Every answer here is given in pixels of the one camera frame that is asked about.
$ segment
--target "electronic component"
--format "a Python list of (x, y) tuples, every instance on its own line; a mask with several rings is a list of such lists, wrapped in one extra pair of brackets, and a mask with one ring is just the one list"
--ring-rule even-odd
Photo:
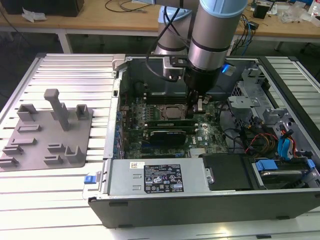
[(259, 28), (259, 24), (254, 21), (250, 21), (249, 25), (251, 30), (257, 30)]
[(179, 146), (185, 144), (185, 131), (152, 131), (149, 142), (152, 146)]
[(206, 149), (203, 147), (191, 148), (189, 152), (191, 158), (198, 158), (200, 155), (205, 153)]
[(211, 191), (261, 189), (244, 154), (208, 154), (203, 156), (203, 164), (213, 178), (209, 184)]
[(267, 2), (259, 2), (253, 12), (253, 17), (257, 19), (265, 19), (267, 12), (270, 9), (270, 4)]

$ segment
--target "black cable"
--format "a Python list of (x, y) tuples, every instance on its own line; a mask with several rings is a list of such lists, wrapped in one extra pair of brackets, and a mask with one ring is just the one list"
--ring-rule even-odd
[(151, 6), (152, 4), (148, 4), (148, 5), (145, 5), (145, 6), (142, 6), (142, 7), (138, 7), (138, 8), (135, 8), (135, 9), (130, 9), (130, 10), (125, 10), (125, 11), (118, 11), (118, 10), (113, 10), (111, 8), (108, 8), (107, 5), (111, 2), (112, 0), (109, 0), (105, 3), (104, 7), (111, 11), (111, 12), (114, 12), (114, 13), (130, 13), (130, 12), (133, 12), (133, 11), (136, 11), (136, 10), (139, 10), (139, 9), (143, 9), (145, 7), (148, 7), (148, 6)]
[(2, 14), (2, 16), (4, 17), (4, 19), (6, 20), (6, 22), (23, 38), (23, 40), (25, 40), (26, 43), (28, 43), (31, 47), (33, 47), (33, 45), (25, 38), (25, 36), (23, 36), (23, 34), (21, 32), (19, 32), (15, 26), (13, 26), (11, 24), (11, 22), (9, 22), (9, 20), (7, 19), (7, 17), (5, 16), (4, 12), (2, 11), (1, 7), (0, 7), (0, 13)]
[[(163, 23), (164, 23), (165, 25), (167, 25), (166, 19), (167, 19), (168, 21), (170, 21), (170, 19), (169, 19), (169, 16), (168, 16), (167, 8), (166, 8), (166, 7), (164, 8), (163, 13), (164, 13), (164, 14), (163, 14)], [(173, 35), (176, 35), (178, 38), (180, 38), (180, 39), (182, 40), (182, 42), (184, 43), (184, 45), (185, 45), (187, 48), (189, 48), (189, 47), (190, 47), (190, 44), (189, 44), (190, 40), (182, 37), (182, 36), (180, 35), (180, 33), (178, 32), (178, 30), (176, 29), (176, 27), (174, 26), (173, 23), (171, 24), (171, 27), (172, 27), (172, 29), (173, 29), (175, 32), (173, 32), (173, 31), (170, 29), (170, 27), (168, 28), (169, 32), (172, 33)]]
[(173, 21), (175, 20), (176, 16), (178, 15), (178, 12), (179, 12), (180, 8), (177, 8), (173, 17), (171, 18), (171, 20), (169, 21), (168, 25), (166, 25), (164, 27), (164, 29), (162, 30), (162, 32), (159, 34), (159, 36), (155, 39), (154, 43), (149, 47), (149, 50), (146, 54), (146, 57), (145, 57), (145, 65), (146, 67), (149, 69), (150, 72), (152, 72), (154, 75), (156, 75), (158, 78), (161, 78), (162, 80), (165, 80), (167, 82), (170, 82), (170, 83), (176, 83), (178, 81), (178, 79), (176, 80), (172, 80), (172, 79), (169, 79), (169, 78), (166, 78), (160, 74), (158, 74), (157, 72), (155, 72), (149, 65), (149, 57), (150, 57), (150, 54), (151, 54), (151, 51), (152, 49), (157, 45), (158, 41), (160, 40), (160, 38), (165, 34), (166, 30), (170, 27), (170, 25), (173, 23)]
[(244, 45), (244, 43), (246, 42), (247, 37), (248, 37), (248, 28), (246, 27), (246, 26), (247, 26), (247, 23), (246, 23), (246, 21), (245, 21), (244, 19), (241, 19), (240, 21), (243, 23), (243, 27), (244, 27), (243, 33), (242, 33), (242, 36), (241, 36), (240, 40), (238, 40), (238, 41), (236, 42), (235, 47), (234, 47), (233, 50), (231, 51), (231, 54), (232, 54), (233, 52), (237, 52), (237, 50), (240, 48), (239, 43), (241, 43), (241, 41), (242, 41), (242, 39), (244, 38), (244, 36), (245, 36), (245, 38), (244, 38), (244, 40), (243, 40), (243, 42), (242, 42), (241, 47)]
[(245, 146), (243, 145), (242, 142), (238, 141), (236, 138), (233, 138), (232, 136), (229, 136), (228, 134), (225, 133), (225, 131), (223, 131), (223, 134), (228, 138), (228, 139), (231, 139), (232, 141), (234, 141), (235, 143), (239, 144), (241, 147), (245, 148)]

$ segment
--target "blue latch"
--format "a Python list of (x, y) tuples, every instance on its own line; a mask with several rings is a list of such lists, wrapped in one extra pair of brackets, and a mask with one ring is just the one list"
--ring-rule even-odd
[(275, 160), (272, 160), (272, 159), (259, 160), (258, 162), (255, 163), (255, 166), (259, 172), (278, 169), (278, 166)]
[(309, 166), (309, 168), (310, 168), (311, 170), (313, 170), (313, 169), (316, 167), (314, 161), (312, 161), (311, 159), (308, 159), (308, 160), (306, 161), (306, 163), (308, 164), (308, 166)]
[(97, 176), (84, 177), (84, 184), (96, 184), (96, 183), (97, 183)]
[(288, 157), (290, 143), (288, 138), (280, 138), (278, 141), (278, 154), (280, 157), (284, 158), (285, 161), (290, 161), (290, 158)]

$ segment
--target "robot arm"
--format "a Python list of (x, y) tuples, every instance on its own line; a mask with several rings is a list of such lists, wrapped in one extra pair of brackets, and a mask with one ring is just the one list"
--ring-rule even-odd
[(248, 0), (200, 0), (184, 81), (204, 94), (214, 87)]
[[(195, 9), (195, 3), (198, 3), (197, 0), (143, 1), (190, 9)], [(248, 0), (199, 1), (187, 61), (184, 61), (185, 64), (177, 64), (179, 62), (177, 57), (175, 57), (175, 61), (171, 57), (170, 63), (172, 65), (166, 66), (166, 69), (172, 69), (173, 71), (175, 71), (175, 68), (184, 68), (183, 79), (188, 87), (187, 104), (191, 111), (192, 106), (198, 103), (200, 96), (204, 96), (206, 92), (215, 86), (221, 73), (221, 68), (225, 64), (225, 58), (239, 20), (247, 4)], [(155, 52), (169, 55), (174, 55), (175, 52), (178, 52), (181, 46), (174, 37), (173, 34), (163, 34)]]

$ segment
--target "warning label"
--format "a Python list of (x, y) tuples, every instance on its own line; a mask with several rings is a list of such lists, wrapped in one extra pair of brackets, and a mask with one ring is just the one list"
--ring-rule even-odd
[(144, 191), (147, 194), (183, 192), (184, 185), (180, 164), (145, 165)]

